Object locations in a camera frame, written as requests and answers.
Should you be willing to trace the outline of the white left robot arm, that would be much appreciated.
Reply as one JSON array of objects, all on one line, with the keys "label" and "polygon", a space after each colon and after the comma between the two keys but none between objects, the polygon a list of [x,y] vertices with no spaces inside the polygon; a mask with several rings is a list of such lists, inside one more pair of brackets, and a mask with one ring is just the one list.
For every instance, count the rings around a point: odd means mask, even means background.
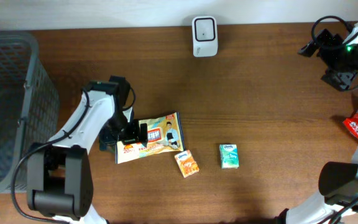
[{"label": "white left robot arm", "polygon": [[134,90],[124,77],[92,80],[65,125],[46,143],[34,143],[24,156],[27,206],[41,222],[107,223],[93,207],[93,179],[88,154],[97,137],[116,148],[146,145],[147,126],[134,119],[127,105]]}]

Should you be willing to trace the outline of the beige wet wipes packet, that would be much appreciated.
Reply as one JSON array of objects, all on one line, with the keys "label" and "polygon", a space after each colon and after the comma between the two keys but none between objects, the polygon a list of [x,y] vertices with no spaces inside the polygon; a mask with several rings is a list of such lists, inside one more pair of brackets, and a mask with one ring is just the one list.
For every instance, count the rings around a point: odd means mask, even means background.
[{"label": "beige wet wipes packet", "polygon": [[180,114],[174,112],[159,118],[138,120],[139,127],[147,127],[147,144],[119,141],[116,146],[116,163],[133,161],[163,152],[185,150]]}]

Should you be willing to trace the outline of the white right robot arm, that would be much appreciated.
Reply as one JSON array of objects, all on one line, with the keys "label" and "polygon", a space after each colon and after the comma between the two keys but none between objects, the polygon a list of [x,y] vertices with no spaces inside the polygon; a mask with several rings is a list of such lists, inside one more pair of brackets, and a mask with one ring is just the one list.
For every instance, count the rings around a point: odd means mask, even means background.
[{"label": "white right robot arm", "polygon": [[[299,50],[304,57],[316,54],[327,65],[322,80],[338,91],[352,91],[358,74],[358,23],[345,25],[348,36],[332,35],[327,29],[311,31],[311,41]],[[297,207],[285,209],[274,223],[340,223],[358,213],[358,147],[350,163],[328,162],[319,175],[318,191]]]}]

